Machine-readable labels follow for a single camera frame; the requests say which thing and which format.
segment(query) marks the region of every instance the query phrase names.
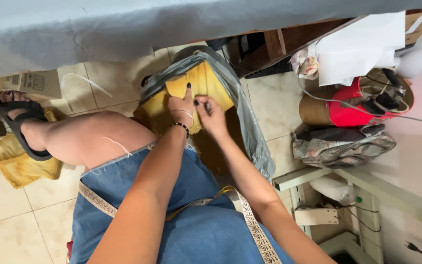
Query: foot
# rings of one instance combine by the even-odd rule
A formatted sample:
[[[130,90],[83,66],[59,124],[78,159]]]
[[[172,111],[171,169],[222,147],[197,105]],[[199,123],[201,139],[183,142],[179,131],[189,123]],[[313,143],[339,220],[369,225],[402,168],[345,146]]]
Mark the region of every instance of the foot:
[[[26,93],[18,91],[4,91],[0,93],[1,102],[9,101],[31,101]],[[14,120],[18,115],[25,113],[25,109],[15,109],[8,112],[8,117]],[[41,129],[38,129],[43,121],[38,120],[26,120],[21,124],[21,133],[24,135],[25,140],[29,147],[35,151],[46,150],[44,146],[43,135],[41,135]]]

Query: person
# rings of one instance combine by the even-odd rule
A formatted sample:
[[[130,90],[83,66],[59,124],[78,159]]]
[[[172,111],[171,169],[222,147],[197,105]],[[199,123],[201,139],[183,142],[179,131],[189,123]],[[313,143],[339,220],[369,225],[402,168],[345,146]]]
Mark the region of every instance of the person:
[[[112,218],[78,195],[70,263],[264,263],[243,214],[226,195],[186,207],[165,221],[171,212],[220,191],[186,144],[195,109],[278,260],[335,263],[296,225],[273,187],[232,140],[224,112],[212,98],[194,99],[187,89],[183,99],[170,97],[167,107],[175,123],[158,138],[110,111],[47,122],[40,105],[25,93],[0,93],[0,112],[30,156],[86,166],[81,182],[118,209]]]

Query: yellow fabric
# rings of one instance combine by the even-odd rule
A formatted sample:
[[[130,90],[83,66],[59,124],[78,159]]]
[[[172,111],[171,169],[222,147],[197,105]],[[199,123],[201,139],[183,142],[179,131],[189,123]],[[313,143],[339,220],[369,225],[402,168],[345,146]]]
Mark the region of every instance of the yellow fabric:
[[[207,61],[196,65],[183,75],[174,77],[166,81],[166,89],[152,96],[149,100],[141,104],[135,117],[139,119],[149,129],[162,134],[170,124],[170,113],[167,110],[167,94],[185,97],[187,83],[191,84],[193,97],[198,95],[209,95],[213,97],[224,111],[228,110],[234,103],[232,102],[226,89],[215,75]],[[196,134],[201,130],[201,123],[196,110],[193,112],[195,124],[190,128],[190,134]]]
[[[56,121],[50,109],[45,110],[45,116],[49,121]],[[12,133],[0,139],[0,171],[15,189],[22,188],[41,177],[58,179],[61,165],[62,162],[55,158],[46,161],[35,161],[30,158]]]

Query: silver bangle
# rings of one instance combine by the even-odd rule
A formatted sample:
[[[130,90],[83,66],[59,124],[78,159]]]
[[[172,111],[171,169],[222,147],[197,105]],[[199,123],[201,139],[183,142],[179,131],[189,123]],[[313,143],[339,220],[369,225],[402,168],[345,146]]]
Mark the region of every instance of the silver bangle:
[[[195,125],[195,119],[193,118],[193,116],[190,113],[188,113],[185,110],[173,110],[172,112],[175,112],[175,111],[181,111],[181,112],[184,112],[185,114],[189,115],[191,117],[191,120],[193,121],[193,124],[191,126],[193,127]]]

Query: plastic bottle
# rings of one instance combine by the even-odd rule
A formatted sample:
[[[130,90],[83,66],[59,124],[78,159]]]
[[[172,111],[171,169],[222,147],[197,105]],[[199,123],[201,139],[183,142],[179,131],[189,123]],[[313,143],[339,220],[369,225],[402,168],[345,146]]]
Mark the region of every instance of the plastic bottle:
[[[329,177],[319,177],[309,181],[313,189],[333,200],[340,202],[342,205],[349,205],[356,201],[361,202],[362,199],[354,194],[352,186],[346,183],[333,180]]]

